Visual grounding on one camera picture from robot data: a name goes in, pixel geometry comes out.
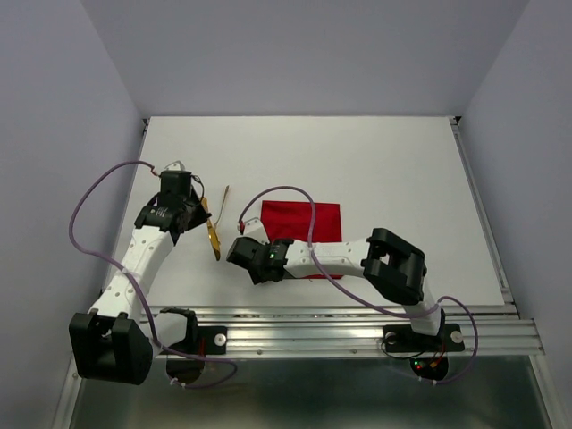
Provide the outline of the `red cloth napkin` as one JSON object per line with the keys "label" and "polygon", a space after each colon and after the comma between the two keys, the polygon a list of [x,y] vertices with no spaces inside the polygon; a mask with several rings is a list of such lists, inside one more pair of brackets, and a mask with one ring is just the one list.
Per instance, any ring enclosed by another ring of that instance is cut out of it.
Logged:
{"label": "red cloth napkin", "polygon": [[[312,242],[341,242],[340,205],[315,203],[315,210]],[[260,219],[271,243],[288,239],[307,242],[311,214],[308,202],[264,200]]]}

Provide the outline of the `gold knife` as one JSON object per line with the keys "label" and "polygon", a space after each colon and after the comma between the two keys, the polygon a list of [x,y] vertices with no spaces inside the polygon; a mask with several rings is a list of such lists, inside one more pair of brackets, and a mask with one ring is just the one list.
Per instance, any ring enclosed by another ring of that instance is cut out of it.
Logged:
{"label": "gold knife", "polygon": [[208,234],[208,238],[212,247],[212,250],[214,252],[214,257],[216,261],[219,261],[221,259],[221,241],[220,238],[218,236],[218,231],[217,229],[215,230],[212,222],[214,220],[212,220],[211,217],[209,217],[206,220],[206,228],[207,228],[207,234]]}

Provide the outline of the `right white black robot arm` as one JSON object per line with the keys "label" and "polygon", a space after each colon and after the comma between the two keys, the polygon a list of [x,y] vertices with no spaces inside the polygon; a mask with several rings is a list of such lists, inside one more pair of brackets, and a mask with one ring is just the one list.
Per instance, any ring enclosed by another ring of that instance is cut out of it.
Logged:
{"label": "right white black robot arm", "polygon": [[424,252],[384,228],[373,229],[362,240],[312,245],[243,235],[231,245],[227,261],[245,269],[254,284],[315,275],[328,281],[338,276],[365,279],[384,299],[403,307],[401,317],[411,321],[411,338],[418,347],[430,349],[443,338],[442,311],[424,286]]}

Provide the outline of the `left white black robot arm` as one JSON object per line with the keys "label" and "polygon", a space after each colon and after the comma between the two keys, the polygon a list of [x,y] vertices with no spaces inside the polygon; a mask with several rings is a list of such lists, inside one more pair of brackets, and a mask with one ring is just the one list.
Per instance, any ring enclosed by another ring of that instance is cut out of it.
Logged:
{"label": "left white black robot arm", "polygon": [[153,360],[169,347],[200,345],[194,311],[166,307],[152,315],[146,297],[180,236],[209,220],[193,188],[195,175],[180,162],[158,175],[160,190],[140,210],[130,244],[111,281],[86,313],[69,324],[78,373],[86,379],[142,384]]}

